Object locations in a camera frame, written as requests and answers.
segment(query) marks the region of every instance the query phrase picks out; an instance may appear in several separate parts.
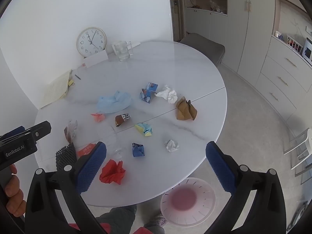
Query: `finger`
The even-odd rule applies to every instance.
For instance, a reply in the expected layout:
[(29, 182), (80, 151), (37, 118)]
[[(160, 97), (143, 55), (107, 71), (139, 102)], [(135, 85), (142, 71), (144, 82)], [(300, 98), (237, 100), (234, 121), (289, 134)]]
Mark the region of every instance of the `finger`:
[(11, 172), (13, 174), (17, 174), (18, 173), (18, 170), (16, 169), (16, 166), (14, 164), (10, 165), (10, 169), (11, 169)]
[(13, 214), (15, 217), (20, 217), (26, 212), (26, 201), (22, 201), (21, 205), (18, 207), (18, 209)]
[(18, 210), (19, 206), (21, 205), (23, 198), (24, 198), (24, 194), (22, 190), (20, 189), (18, 190), (18, 193), (16, 195), (12, 196), (9, 199), (9, 202), (7, 203), (7, 210), (11, 214), (14, 214)]
[(5, 193), (7, 194), (7, 196), (12, 197), (13, 195), (16, 195), (18, 193), (18, 190), (19, 190), (19, 179), (17, 176), (12, 175), (12, 178), (5, 187)]

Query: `round white table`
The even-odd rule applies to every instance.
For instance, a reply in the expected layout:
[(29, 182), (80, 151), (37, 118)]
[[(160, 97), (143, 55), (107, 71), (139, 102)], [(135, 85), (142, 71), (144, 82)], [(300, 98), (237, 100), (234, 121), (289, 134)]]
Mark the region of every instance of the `round white table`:
[[(218, 139), (224, 125), (227, 93), (219, 71), (199, 51), (180, 43), (142, 43), (130, 59), (119, 62), (111, 54), (107, 61), (74, 70), (72, 78), (75, 85), (69, 87), (67, 96), (38, 112), (36, 124), (47, 120), (52, 130), (37, 142), (35, 157), (46, 172), (56, 171), (55, 153), (68, 144), (64, 128), (69, 119), (78, 121), (76, 151), (89, 143), (104, 142), (108, 153), (102, 167), (111, 158), (122, 160), (126, 174), (121, 185), (105, 184), (99, 180), (101, 167), (88, 191), (81, 194), (88, 205), (126, 206), (166, 192), (202, 163), (206, 144)], [(178, 99), (190, 99), (198, 111), (196, 119), (177, 120), (175, 105), (163, 98), (155, 97), (150, 104), (140, 100), (140, 91), (148, 82), (159, 85), (157, 92), (167, 84), (176, 90)], [(129, 92), (132, 104), (96, 123), (90, 114), (96, 113), (98, 98), (116, 90)], [(116, 127), (115, 116), (123, 113), (129, 113), (131, 119)], [(139, 122), (150, 124), (153, 135), (139, 133), (134, 127)], [(164, 143), (170, 139), (179, 143), (178, 151), (166, 150)], [(144, 157), (132, 156), (132, 143), (144, 145)], [(116, 146), (123, 148), (120, 159), (111, 154)]]

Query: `glass mug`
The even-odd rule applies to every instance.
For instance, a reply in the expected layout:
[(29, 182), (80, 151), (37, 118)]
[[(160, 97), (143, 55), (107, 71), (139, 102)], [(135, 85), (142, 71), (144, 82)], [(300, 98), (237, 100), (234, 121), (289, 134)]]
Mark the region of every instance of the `glass mug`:
[(130, 55), (133, 54), (131, 41), (129, 42), (119, 41), (118, 43), (114, 44), (114, 46), (115, 46), (116, 54), (120, 61), (129, 59)]

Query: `crumpled red paper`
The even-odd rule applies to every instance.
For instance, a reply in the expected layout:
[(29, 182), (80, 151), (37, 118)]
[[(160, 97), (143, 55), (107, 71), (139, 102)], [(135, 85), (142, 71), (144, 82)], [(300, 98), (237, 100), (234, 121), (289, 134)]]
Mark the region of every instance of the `crumpled red paper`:
[(92, 113), (95, 122), (101, 122), (105, 119), (105, 115), (103, 113)]
[(99, 180), (103, 183), (112, 183), (116, 182), (118, 185), (121, 184), (126, 170), (122, 168), (122, 161), (119, 161), (118, 164), (112, 159), (102, 168), (102, 173), (99, 176)]

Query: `person's leg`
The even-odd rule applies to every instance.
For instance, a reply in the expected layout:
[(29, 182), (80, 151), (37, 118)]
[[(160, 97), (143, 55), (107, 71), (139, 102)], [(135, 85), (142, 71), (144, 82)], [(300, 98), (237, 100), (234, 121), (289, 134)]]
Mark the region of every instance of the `person's leg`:
[(99, 223), (108, 223), (111, 228), (110, 234), (129, 234), (135, 221), (136, 205), (115, 207), (109, 213), (97, 217)]
[(153, 234), (165, 234), (163, 226), (167, 223), (167, 220), (162, 214), (155, 216), (147, 224), (144, 224), (144, 228), (148, 229)]

